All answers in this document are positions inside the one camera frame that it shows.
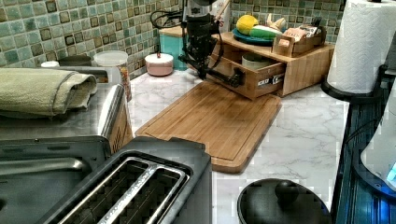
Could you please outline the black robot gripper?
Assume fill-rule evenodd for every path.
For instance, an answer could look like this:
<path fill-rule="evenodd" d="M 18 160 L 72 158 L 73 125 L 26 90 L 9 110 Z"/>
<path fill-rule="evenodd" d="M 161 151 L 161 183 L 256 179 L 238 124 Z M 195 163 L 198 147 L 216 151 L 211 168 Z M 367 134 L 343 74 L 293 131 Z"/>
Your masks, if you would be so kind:
<path fill-rule="evenodd" d="M 182 22 L 183 54 L 181 61 L 198 69 L 198 77 L 202 80 L 207 75 L 221 82 L 237 88 L 244 84 L 245 73 L 235 68 L 230 76 L 217 71 L 217 65 L 208 66 L 208 57 L 213 52 L 218 40 L 213 37 L 219 32 L 219 24 L 215 22 L 214 16 L 206 14 L 200 17 L 187 16 Z"/>

